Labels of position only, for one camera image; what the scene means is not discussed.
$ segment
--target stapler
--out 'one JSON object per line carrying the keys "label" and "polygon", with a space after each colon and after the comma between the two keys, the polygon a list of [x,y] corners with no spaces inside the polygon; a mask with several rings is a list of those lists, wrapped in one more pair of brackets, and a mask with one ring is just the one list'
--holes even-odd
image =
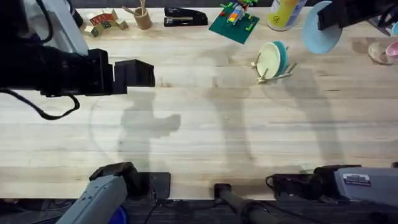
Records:
{"label": "stapler", "polygon": [[164,8],[164,26],[205,26],[207,25],[207,16],[203,12],[191,9],[182,9],[177,7]]}

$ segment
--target wooden block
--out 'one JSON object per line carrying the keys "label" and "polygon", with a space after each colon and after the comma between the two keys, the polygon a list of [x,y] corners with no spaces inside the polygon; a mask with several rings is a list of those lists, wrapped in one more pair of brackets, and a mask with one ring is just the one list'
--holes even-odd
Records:
{"label": "wooden block", "polygon": [[111,27],[118,27],[122,30],[128,28],[127,22],[123,19],[118,19],[114,9],[103,9],[97,13],[90,13],[87,17],[91,25],[87,26],[83,33],[90,37],[99,37],[105,29]]}
{"label": "wooden block", "polygon": [[122,19],[118,19],[116,21],[117,24],[119,24],[120,29],[127,29],[129,26],[127,25],[127,22]]}

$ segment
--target yellow can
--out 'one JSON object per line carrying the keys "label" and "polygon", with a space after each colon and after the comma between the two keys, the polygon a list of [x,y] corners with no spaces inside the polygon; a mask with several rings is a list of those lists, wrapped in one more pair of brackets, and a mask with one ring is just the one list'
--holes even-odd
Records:
{"label": "yellow can", "polygon": [[307,0],[274,0],[267,25],[276,31],[285,31],[294,26]]}

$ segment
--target pencil holder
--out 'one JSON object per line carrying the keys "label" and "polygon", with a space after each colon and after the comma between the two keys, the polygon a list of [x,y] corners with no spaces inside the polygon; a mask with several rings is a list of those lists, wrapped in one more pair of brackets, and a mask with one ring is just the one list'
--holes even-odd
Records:
{"label": "pencil holder", "polygon": [[134,12],[136,12],[139,15],[142,15],[142,16],[134,15],[134,18],[136,18],[138,28],[140,28],[142,30],[146,30],[152,26],[152,21],[150,20],[149,13],[148,13],[147,9],[145,9],[145,12],[142,13],[142,8],[138,7],[134,10]]}

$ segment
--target teal plate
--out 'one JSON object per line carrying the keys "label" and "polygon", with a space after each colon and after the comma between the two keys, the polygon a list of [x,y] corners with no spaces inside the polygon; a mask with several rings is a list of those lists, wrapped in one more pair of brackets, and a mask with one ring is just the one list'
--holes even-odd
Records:
{"label": "teal plate", "polygon": [[275,75],[275,77],[278,77],[279,75],[283,75],[283,73],[285,72],[287,62],[289,61],[289,56],[287,55],[285,45],[281,41],[274,41],[274,44],[278,47],[280,52],[280,65],[278,72]]}

